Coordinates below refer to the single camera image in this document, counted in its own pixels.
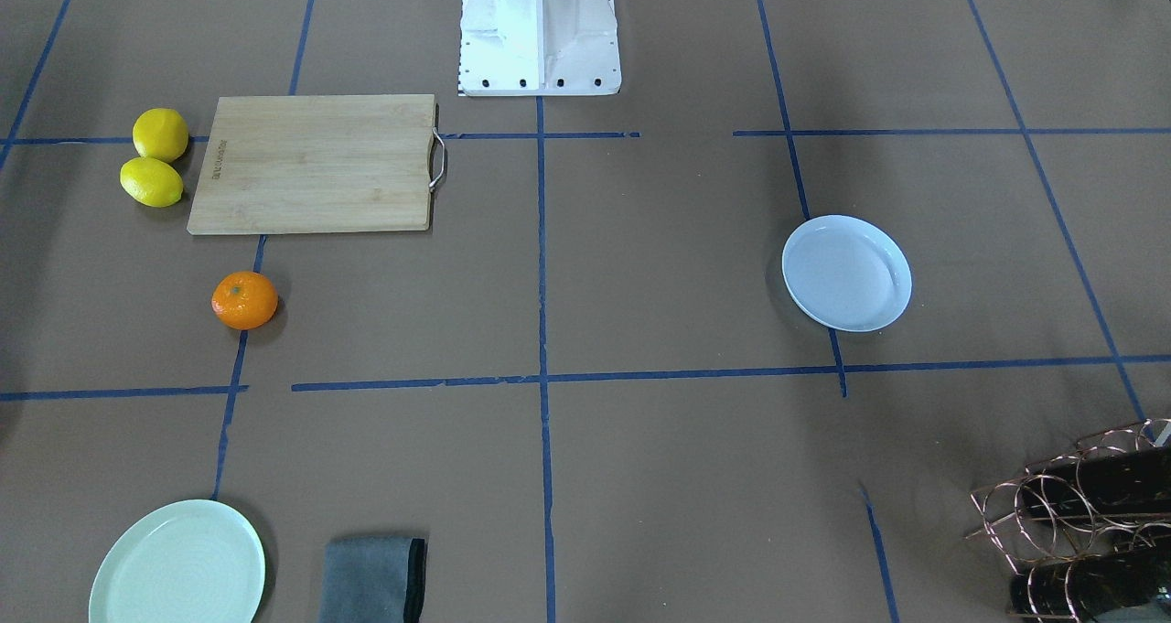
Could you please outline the light blue plate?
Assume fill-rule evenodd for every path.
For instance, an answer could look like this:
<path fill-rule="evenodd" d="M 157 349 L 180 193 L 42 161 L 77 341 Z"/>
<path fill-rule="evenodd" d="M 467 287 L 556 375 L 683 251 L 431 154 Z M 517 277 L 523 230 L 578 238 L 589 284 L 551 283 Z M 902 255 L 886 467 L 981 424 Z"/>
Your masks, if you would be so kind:
<path fill-rule="evenodd" d="M 886 232 L 854 215 L 816 215 L 790 232 L 779 272 L 799 310 L 852 334 L 900 319 L 913 295 L 910 261 Z"/>

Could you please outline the mint green plate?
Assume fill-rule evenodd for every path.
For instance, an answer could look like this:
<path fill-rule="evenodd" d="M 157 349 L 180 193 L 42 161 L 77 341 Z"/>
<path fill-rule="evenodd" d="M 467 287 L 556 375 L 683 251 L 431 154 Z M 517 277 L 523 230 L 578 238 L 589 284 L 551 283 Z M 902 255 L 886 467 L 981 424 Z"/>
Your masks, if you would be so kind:
<path fill-rule="evenodd" d="M 266 586 L 252 523 L 214 499 L 184 499 L 141 518 L 93 577 L 91 622 L 251 622 Z"/>

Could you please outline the yellow lemon upper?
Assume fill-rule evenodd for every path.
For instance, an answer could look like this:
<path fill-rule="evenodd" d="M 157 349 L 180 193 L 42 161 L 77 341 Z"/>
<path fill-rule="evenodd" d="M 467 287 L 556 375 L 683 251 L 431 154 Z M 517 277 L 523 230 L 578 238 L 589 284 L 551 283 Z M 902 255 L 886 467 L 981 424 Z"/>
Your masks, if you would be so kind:
<path fill-rule="evenodd" d="M 189 124 L 176 109 L 156 107 L 143 111 L 131 126 L 133 149 L 141 157 L 174 163 L 189 151 Z"/>

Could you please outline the yellow lemon lower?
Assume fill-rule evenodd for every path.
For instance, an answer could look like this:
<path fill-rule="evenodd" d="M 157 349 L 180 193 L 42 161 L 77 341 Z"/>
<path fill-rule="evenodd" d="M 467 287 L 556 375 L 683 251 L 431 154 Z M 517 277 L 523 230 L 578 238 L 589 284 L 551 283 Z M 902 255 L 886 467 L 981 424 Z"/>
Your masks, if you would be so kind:
<path fill-rule="evenodd" d="M 151 208 L 166 208 L 180 201 L 183 177 L 164 160 L 139 156 L 119 167 L 119 185 L 125 192 Z"/>

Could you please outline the bamboo cutting board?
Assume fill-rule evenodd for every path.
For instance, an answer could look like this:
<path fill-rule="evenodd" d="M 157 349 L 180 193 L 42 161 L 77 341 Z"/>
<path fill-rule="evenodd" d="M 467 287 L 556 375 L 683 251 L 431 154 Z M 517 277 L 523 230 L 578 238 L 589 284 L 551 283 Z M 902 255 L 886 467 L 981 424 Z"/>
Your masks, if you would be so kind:
<path fill-rule="evenodd" d="M 434 95 L 218 100 L 194 237 L 426 231 L 445 164 Z"/>

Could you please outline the dark green wine bottle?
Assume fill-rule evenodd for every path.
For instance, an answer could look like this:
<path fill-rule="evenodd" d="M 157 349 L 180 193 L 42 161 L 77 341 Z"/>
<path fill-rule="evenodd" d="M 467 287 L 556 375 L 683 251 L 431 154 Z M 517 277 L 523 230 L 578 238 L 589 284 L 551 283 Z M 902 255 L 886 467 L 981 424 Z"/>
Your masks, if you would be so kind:
<path fill-rule="evenodd" d="M 1167 622 L 1167 549 L 1139 548 L 1040 564 L 1009 583 L 1009 611 L 1026 622 Z"/>
<path fill-rule="evenodd" d="M 1038 521 L 1146 522 L 1170 513 L 1167 446 L 1042 470 L 1022 485 L 1020 508 Z"/>

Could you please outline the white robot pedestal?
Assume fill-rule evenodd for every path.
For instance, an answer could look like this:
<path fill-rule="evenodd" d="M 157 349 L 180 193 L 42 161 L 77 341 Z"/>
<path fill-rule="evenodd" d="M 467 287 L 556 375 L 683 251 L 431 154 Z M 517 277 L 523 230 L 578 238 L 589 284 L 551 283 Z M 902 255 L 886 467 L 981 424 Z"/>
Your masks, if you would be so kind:
<path fill-rule="evenodd" d="M 615 0 L 461 0 L 457 93 L 615 95 Z"/>

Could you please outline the orange mandarin fruit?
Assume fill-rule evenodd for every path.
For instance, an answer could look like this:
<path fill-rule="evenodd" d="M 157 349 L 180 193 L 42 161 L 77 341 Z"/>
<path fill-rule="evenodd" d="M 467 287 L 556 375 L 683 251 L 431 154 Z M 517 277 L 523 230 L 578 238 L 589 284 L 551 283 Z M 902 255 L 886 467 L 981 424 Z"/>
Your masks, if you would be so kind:
<path fill-rule="evenodd" d="M 267 323 L 279 306 L 275 286 L 263 274 L 239 271 L 221 278 L 210 295 L 210 310 L 220 322 L 245 331 Z"/>

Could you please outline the yellow lemon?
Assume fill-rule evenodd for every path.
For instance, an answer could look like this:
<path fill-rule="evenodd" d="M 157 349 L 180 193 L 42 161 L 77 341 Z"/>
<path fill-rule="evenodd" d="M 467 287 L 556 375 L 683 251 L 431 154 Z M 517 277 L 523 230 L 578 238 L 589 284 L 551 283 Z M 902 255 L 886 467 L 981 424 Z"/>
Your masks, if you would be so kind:
<path fill-rule="evenodd" d="M 133 149 L 141 157 L 174 163 L 189 151 L 189 124 L 176 109 L 156 107 L 143 111 L 131 126 Z"/>
<path fill-rule="evenodd" d="M 164 160 L 139 156 L 119 167 L 119 185 L 125 192 L 151 208 L 166 208 L 180 201 L 183 177 Z"/>

